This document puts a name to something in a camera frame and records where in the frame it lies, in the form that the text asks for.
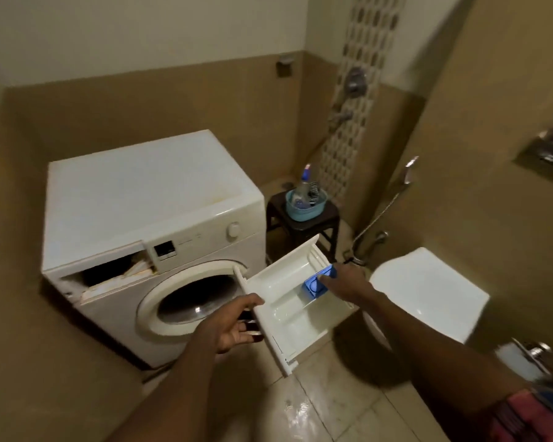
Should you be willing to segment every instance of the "patterned wall tile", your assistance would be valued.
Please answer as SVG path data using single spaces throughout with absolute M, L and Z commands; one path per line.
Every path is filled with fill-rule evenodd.
M 405 1 L 353 0 L 332 104 L 343 97 L 344 79 L 354 66 L 365 71 L 369 88 L 364 97 L 346 100 L 342 110 L 351 110 L 353 119 L 340 126 L 322 149 L 318 179 L 338 206 L 344 203 L 367 119 L 377 97 L 381 70 Z

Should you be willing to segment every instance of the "forearm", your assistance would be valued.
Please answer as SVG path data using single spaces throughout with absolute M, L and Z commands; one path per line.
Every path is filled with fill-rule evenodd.
M 435 331 L 384 294 L 371 288 L 363 297 L 361 307 L 413 375 L 462 414 L 474 416 L 527 385 L 495 359 Z
M 199 325 L 168 377 L 108 442 L 202 441 L 216 340 L 214 329 Z

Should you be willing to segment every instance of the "door glass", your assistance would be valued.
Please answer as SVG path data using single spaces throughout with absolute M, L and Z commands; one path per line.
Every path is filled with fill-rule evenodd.
M 174 290 L 158 305 L 158 318 L 169 324 L 203 319 L 237 295 L 233 276 L 220 274 L 191 282 Z

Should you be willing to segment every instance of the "white washing machine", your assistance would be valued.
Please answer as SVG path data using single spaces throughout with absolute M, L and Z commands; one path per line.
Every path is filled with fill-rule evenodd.
M 49 165 L 42 272 L 83 315 L 152 367 L 208 314 L 257 292 L 286 374 L 352 312 L 304 280 L 328 265 L 317 236 L 265 268 L 264 198 L 210 131 Z

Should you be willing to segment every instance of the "white plastic drawer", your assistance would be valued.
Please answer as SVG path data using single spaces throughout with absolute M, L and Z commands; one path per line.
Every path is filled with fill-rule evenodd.
M 346 319 L 355 306 L 331 292 L 313 299 L 303 282 L 329 265 L 317 248 L 319 236 L 305 242 L 250 279 L 236 272 L 242 290 L 257 293 L 265 304 L 254 308 L 258 324 L 283 372 L 297 366 L 296 357 Z

